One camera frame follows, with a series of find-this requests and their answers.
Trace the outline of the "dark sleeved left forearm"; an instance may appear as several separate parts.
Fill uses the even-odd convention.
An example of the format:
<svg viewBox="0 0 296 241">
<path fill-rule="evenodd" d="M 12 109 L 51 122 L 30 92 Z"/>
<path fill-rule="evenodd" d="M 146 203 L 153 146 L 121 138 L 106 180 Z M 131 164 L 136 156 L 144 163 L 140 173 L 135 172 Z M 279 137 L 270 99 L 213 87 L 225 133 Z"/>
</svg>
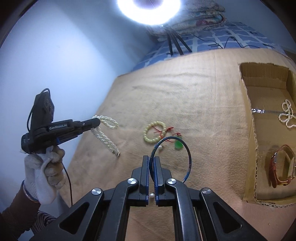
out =
<svg viewBox="0 0 296 241">
<path fill-rule="evenodd" d="M 1 212 L 1 240 L 18 240 L 35 223 L 41 204 L 27 194 L 22 182 L 12 203 Z"/>
</svg>

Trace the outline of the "white gloved left hand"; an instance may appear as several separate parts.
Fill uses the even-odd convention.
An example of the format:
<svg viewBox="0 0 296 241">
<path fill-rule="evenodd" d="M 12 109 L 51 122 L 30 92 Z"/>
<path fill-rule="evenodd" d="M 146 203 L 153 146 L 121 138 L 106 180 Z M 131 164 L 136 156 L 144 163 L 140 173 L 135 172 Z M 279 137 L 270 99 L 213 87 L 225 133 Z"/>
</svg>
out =
<svg viewBox="0 0 296 241">
<path fill-rule="evenodd" d="M 62 159 L 65 151 L 49 147 L 44 154 L 28 154 L 24 158 L 23 190 L 27 197 L 41 205 L 51 204 L 65 184 Z"/>
</svg>

